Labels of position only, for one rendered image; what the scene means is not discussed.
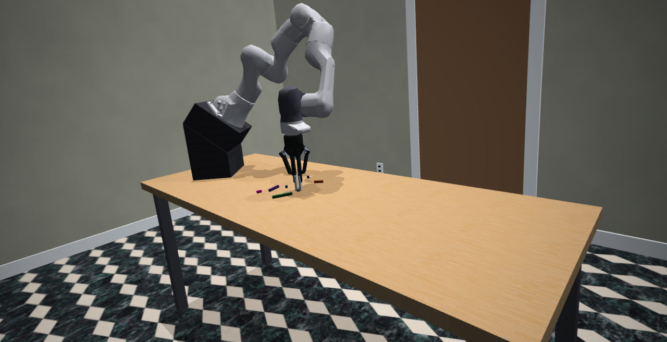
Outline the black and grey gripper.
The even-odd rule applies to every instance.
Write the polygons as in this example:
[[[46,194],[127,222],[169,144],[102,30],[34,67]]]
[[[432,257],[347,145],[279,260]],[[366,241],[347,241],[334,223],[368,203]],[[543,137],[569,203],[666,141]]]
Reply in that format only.
[[[279,156],[282,157],[282,160],[285,164],[286,170],[288,174],[292,174],[293,176],[293,182],[295,184],[295,190],[297,191],[298,189],[298,181],[299,181],[299,190],[302,191],[302,174],[306,172],[306,167],[307,167],[307,160],[308,156],[310,153],[310,150],[305,148],[303,145],[303,136],[302,134],[300,135],[292,135],[292,136],[284,136],[284,143],[285,147],[284,150],[279,153]],[[291,145],[295,144],[295,145]],[[301,162],[301,155],[302,152],[304,151],[304,159],[303,159],[303,169],[302,169],[302,162]],[[290,168],[290,163],[288,162],[288,159],[286,157],[286,153],[288,156],[290,156],[290,161],[291,161],[291,168]],[[296,171],[296,166],[295,166],[295,159],[297,159],[297,168],[298,168],[298,177],[297,177],[297,171]]]

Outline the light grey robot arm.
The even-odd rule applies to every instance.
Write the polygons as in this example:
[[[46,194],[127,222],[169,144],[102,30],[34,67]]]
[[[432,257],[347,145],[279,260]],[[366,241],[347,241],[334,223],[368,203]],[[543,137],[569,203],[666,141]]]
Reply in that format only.
[[[334,107],[335,61],[331,56],[333,34],[331,24],[319,13],[303,3],[297,4],[291,11],[290,19],[282,24],[271,39],[273,55],[253,45],[244,47],[240,56],[243,64],[240,84],[230,95],[219,96],[207,104],[218,118],[242,128],[244,119],[262,92],[259,76],[278,84],[284,82],[288,76],[287,61],[290,54],[307,37],[305,58],[311,66],[320,70],[319,90],[303,93],[297,87],[286,87],[279,91],[277,100],[281,114],[281,133],[292,136],[311,131],[311,127],[303,123],[302,117],[327,118]]]

